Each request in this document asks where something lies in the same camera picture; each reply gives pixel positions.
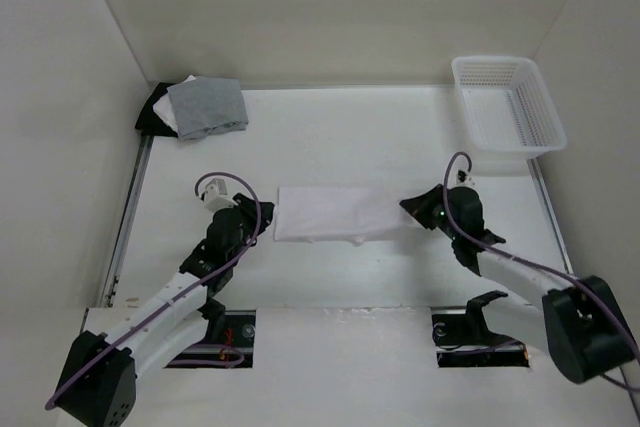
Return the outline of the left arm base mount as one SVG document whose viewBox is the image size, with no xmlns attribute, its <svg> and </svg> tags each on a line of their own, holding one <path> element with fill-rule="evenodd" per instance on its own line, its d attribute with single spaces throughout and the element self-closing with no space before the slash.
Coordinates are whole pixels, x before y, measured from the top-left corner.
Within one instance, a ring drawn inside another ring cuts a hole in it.
<svg viewBox="0 0 640 427">
<path fill-rule="evenodd" d="M 251 369 L 254 360 L 257 312 L 227 311 L 210 322 L 205 337 L 172 360 L 168 368 Z"/>
</svg>

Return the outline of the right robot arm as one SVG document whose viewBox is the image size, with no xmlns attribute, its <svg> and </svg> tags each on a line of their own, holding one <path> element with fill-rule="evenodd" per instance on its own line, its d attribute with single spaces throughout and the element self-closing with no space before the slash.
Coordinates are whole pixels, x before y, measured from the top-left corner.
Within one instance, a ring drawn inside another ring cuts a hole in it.
<svg viewBox="0 0 640 427">
<path fill-rule="evenodd" d="M 530 268 L 501 250 L 505 239 L 486 228 L 478 193 L 438 184 L 400 207 L 427 230 L 451 241 L 456 260 L 500 288 L 468 302 L 464 331 L 483 343 L 502 335 L 546 355 L 570 382 L 583 384 L 639 357 L 639 347 L 606 281 Z"/>
</svg>

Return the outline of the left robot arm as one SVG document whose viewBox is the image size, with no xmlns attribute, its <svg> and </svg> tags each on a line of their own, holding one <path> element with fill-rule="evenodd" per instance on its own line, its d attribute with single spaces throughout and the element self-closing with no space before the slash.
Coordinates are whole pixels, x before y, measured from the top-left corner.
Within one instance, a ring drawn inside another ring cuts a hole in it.
<svg viewBox="0 0 640 427">
<path fill-rule="evenodd" d="M 142 377 L 197 342 L 219 342 L 225 307 L 216 296 L 269 227 L 274 209 L 271 202 L 236 194 L 215 212 L 204 239 L 151 299 L 112 329 L 76 337 L 47 408 L 60 408 L 85 426 L 120 426 Z"/>
</svg>

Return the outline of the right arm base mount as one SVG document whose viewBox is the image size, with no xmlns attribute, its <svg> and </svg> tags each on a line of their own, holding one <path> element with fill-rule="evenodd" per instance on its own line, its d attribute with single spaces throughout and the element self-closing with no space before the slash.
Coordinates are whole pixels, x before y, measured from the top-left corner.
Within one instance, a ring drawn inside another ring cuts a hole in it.
<svg viewBox="0 0 640 427">
<path fill-rule="evenodd" d="M 529 368 L 522 342 L 492 332 L 483 309 L 507 294 L 490 291 L 469 300 L 464 309 L 431 310 L 432 341 L 439 368 Z"/>
</svg>

